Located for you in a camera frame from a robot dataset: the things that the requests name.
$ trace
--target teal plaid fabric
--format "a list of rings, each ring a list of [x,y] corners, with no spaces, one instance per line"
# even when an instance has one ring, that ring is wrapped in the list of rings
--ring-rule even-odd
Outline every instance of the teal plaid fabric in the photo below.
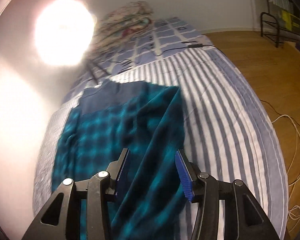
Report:
[[[178,87],[141,83],[142,89],[124,104],[83,113],[87,107],[80,102],[71,111],[58,141],[52,191],[64,178],[79,181],[105,170],[127,147],[129,188],[122,202],[108,203],[112,237],[173,240],[186,202],[174,162],[184,142],[181,93]],[[112,92],[128,84],[115,83]],[[81,240],[86,238],[85,208],[83,203]]]

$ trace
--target wooden floor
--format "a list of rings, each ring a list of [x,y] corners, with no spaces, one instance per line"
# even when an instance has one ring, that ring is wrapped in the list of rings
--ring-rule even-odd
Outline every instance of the wooden floor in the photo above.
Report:
[[[294,48],[276,48],[267,38],[256,32],[220,32],[207,36],[215,46],[221,49],[239,68],[259,99],[268,101],[277,112],[287,114],[300,123],[300,55]],[[279,115],[263,103],[270,119]],[[288,170],[295,146],[296,131],[288,118],[281,118],[274,124],[279,138],[283,158]],[[300,174],[300,142],[295,161],[288,173],[288,183],[292,183]],[[289,201],[289,209],[300,206],[300,181],[296,184]],[[290,231],[296,221],[289,218],[287,228]],[[300,230],[300,221],[290,231],[293,239]]]

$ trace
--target striped bedsheet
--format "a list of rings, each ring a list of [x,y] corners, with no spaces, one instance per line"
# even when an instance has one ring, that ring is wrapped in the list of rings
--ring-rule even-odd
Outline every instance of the striped bedsheet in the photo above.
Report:
[[[280,239],[284,238],[288,185],[280,145],[259,99],[229,59],[212,47],[187,49],[135,66],[110,79],[120,83],[146,81],[179,86],[184,99],[184,149],[189,160],[218,180],[243,180]],[[47,129],[35,175],[35,215],[51,194],[56,141],[80,96],[63,104],[52,117],[62,121]],[[175,239],[191,238],[197,207],[186,204],[176,225]],[[223,239],[224,216],[221,202],[218,239]]]

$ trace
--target metal rack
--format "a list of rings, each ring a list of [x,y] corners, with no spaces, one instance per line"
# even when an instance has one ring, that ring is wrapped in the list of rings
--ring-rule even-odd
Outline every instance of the metal rack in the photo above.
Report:
[[[278,19],[270,13],[269,0],[267,0],[267,8],[268,8],[268,12],[262,12],[260,14],[261,37],[265,36],[265,37],[269,38],[271,41],[273,41],[275,43],[276,48],[278,48],[279,45],[283,44],[285,41],[300,42],[300,40],[297,38],[291,38],[291,37],[286,37],[286,36],[282,35],[282,32],[287,32],[287,33],[292,33],[292,34],[300,37],[300,33],[290,31],[290,30],[280,26]],[[274,21],[272,22],[272,21],[265,20],[264,16],[269,16]],[[273,27],[275,29],[275,33],[265,33],[264,32],[264,24]]]

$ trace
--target bedding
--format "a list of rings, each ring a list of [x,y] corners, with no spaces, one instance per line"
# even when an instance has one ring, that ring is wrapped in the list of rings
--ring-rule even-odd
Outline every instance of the bedding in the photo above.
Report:
[[[124,198],[108,203],[113,239],[173,240],[186,199],[174,155],[183,147],[180,88],[109,80],[86,89],[58,141],[52,191],[65,177],[90,179],[130,149]],[[86,202],[81,240],[86,238]]]
[[[170,22],[175,20],[177,18],[162,20],[167,23],[162,27],[172,26]],[[173,36],[180,37],[180,33],[176,34],[178,30],[171,28]],[[200,41],[204,44],[210,42],[200,34],[190,39],[206,40]],[[180,41],[170,41],[164,47],[171,45],[179,48]],[[142,46],[129,47],[126,44],[120,48],[124,52],[118,48],[108,56],[118,60],[127,51],[132,50],[132,55],[140,51]],[[288,186],[282,152],[266,111],[240,71],[213,47],[171,50],[158,58],[150,52],[142,53],[145,57],[141,61],[145,64],[134,61],[126,69],[121,66],[120,71],[115,68],[117,63],[105,62],[104,68],[113,73],[107,79],[117,83],[145,81],[161,86],[178,86],[183,100],[184,149],[189,161],[218,180],[243,180],[283,239],[288,213]],[[60,120],[55,125],[53,122],[49,124],[42,143],[34,183],[34,214],[51,194],[56,141],[71,108],[78,104],[85,88],[98,88],[102,82],[102,79],[95,82],[89,72],[83,73],[66,96],[61,109],[53,115],[53,120]],[[54,145],[47,146],[47,142],[54,142]],[[196,213],[197,205],[186,203],[179,222],[175,224],[176,239],[191,238]],[[221,203],[218,239],[223,239],[224,215]]]
[[[135,66],[163,59],[184,51],[183,47],[185,47],[185,44],[182,42],[188,41],[197,41],[202,44],[212,45],[207,36],[200,34],[192,25],[178,17],[159,19],[154,22],[151,30],[148,32],[139,37],[134,37],[128,42],[108,50],[106,53],[99,54],[97,57],[94,57],[92,63],[115,75]],[[102,81],[107,75],[104,71],[95,67],[94,76]],[[96,84],[91,74],[86,70],[83,71],[65,96],[64,103],[80,93],[84,88],[93,85]]]
[[[107,14],[95,26],[92,41],[86,51],[86,57],[106,51],[128,41],[138,33],[151,27],[153,13],[145,1],[130,2]]]

